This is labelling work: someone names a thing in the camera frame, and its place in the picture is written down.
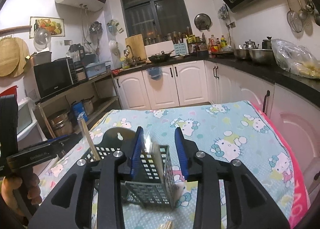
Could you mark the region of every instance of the fruit picture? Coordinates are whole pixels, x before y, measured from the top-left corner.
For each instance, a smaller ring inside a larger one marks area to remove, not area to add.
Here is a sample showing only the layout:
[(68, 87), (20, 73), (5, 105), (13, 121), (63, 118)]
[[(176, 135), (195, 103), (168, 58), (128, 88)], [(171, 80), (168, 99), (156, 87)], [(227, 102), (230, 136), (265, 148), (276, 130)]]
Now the fruit picture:
[(64, 37), (64, 20), (59, 18), (46, 18), (46, 17), (30, 17), (30, 30), (29, 38), (33, 38), (35, 31), (38, 28), (44, 28), (49, 31), (52, 37)]

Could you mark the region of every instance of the white cabinet door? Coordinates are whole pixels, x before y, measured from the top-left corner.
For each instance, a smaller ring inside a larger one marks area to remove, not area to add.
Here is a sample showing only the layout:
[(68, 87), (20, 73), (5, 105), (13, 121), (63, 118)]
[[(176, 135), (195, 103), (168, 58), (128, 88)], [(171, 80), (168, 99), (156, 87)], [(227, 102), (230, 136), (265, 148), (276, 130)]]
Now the white cabinet door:
[(173, 68), (181, 106), (208, 101), (203, 60), (175, 64)]
[(204, 62), (205, 75), (207, 77), (208, 101), (211, 104), (217, 104), (219, 98), (219, 88), (217, 78), (215, 77), (215, 69), (217, 64), (210, 61)]
[(216, 64), (215, 76), (217, 77), (219, 97), (218, 104), (236, 102), (235, 95), (235, 69), (222, 64)]
[(176, 80), (173, 75), (172, 65), (162, 67), (162, 77), (159, 80), (151, 79), (146, 70), (142, 73), (151, 109), (164, 109), (179, 106)]
[(124, 109), (149, 110), (150, 103), (141, 71), (116, 77), (116, 87)]
[(236, 69), (234, 78), (235, 88), (233, 89), (233, 92), (235, 101), (248, 100), (262, 111), (264, 99), (266, 98), (264, 113), (267, 116), (270, 116), (274, 85)]
[(307, 167), (320, 156), (320, 110), (276, 85), (271, 120), (290, 145), (306, 177)]

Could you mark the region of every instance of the hello kitty tablecloth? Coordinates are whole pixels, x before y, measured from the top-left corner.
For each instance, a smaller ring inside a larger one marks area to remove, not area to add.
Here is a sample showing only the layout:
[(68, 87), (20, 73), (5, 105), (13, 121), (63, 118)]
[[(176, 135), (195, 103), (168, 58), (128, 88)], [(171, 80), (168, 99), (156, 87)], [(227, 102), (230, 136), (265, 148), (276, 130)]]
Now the hello kitty tablecloth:
[[(309, 207), (303, 176), (290, 147), (264, 113), (248, 101), (150, 111), (112, 110), (91, 129), (95, 144), (111, 127), (150, 131), (159, 144), (170, 146), (174, 180), (177, 186), (176, 208), (143, 209), (123, 206), (126, 229), (154, 229), (166, 217), (175, 220), (175, 228), (192, 228), (196, 208), (197, 183), (186, 182), (181, 174), (174, 143), (174, 131), (180, 127), (184, 137), (196, 142), (199, 150), (217, 160), (241, 160), (278, 204), (293, 228)], [(49, 173), (40, 177), (41, 196), (45, 198), (61, 177), (86, 152), (82, 139)], [(95, 224), (97, 193), (94, 193), (92, 223)], [(227, 227), (226, 200), (220, 183), (221, 228)]]

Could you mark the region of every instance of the countertop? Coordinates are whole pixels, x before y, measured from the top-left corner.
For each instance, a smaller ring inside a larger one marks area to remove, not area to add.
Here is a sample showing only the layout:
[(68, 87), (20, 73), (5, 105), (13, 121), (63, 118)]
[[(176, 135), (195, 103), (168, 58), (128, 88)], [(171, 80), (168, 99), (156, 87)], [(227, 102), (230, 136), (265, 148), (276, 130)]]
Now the countertop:
[(257, 65), (254, 64), (252, 61), (238, 60), (234, 56), (218, 56), (215, 58), (210, 58), (208, 56), (189, 56), (171, 58), (163, 63), (148, 63), (140, 65), (138, 67), (126, 69), (120, 72), (118, 75), (114, 75), (114, 77), (116, 78), (118, 76), (126, 75), (129, 73), (142, 71), (151, 67), (163, 67), (167, 65), (190, 62), (195, 60), (207, 60), (211, 62), (220, 63), (226, 66), (233, 67), (237, 70), (241, 70), (253, 76), (259, 77), (261, 79), (264, 79), (267, 82), (279, 84), (287, 89), (290, 89), (291, 91), (307, 99), (308, 101), (312, 102), (320, 108), (320, 80), (297, 76), (295, 74), (281, 69), (278, 65)]

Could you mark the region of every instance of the wooden shelf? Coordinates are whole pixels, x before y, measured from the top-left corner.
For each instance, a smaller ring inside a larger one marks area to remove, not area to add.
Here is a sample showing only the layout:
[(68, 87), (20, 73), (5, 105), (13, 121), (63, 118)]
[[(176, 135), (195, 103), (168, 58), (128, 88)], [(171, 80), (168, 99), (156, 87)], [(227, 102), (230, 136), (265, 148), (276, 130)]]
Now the wooden shelf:
[(70, 94), (72, 91), (74, 91), (75, 89), (78, 89), (79, 87), (91, 84), (93, 82), (96, 82), (96, 81), (98, 81), (100, 79), (103, 79), (105, 77), (108, 77), (108, 76), (111, 76), (111, 72), (105, 73), (105, 74), (100, 75), (100, 76), (97, 76), (97, 77), (95, 77), (95, 78), (93, 78), (93, 79), (91, 79), (91, 80), (89, 80), (89, 81), (87, 81), (85, 83), (82, 83), (82, 84), (79, 84), (79, 85), (77, 85), (75, 87), (72, 87), (72, 88), (70, 88), (70, 89), (68, 89), (68, 90), (66, 90), (66, 91), (64, 91), (64, 92), (62, 92), (62, 93), (60, 93), (60, 94), (58, 94), (58, 95), (56, 95), (56, 96), (44, 101), (44, 102), (42, 102), (42, 103), (39, 103), (39, 104), (41, 104), (42, 107), (45, 107), (45, 106), (51, 104), (52, 102), (58, 100), (59, 98), (62, 98), (64, 96), (66, 96), (67, 94)]
[[(118, 96), (100, 99), (97, 102), (95, 102), (93, 104), (95, 111), (88, 116), (88, 121), (86, 122), (86, 124), (89, 125), (90, 123), (92, 123), (98, 117), (99, 114), (101, 114), (107, 107), (109, 107), (116, 100), (118, 100)], [(80, 127), (78, 125), (74, 128), (74, 132), (76, 134), (81, 132)]]

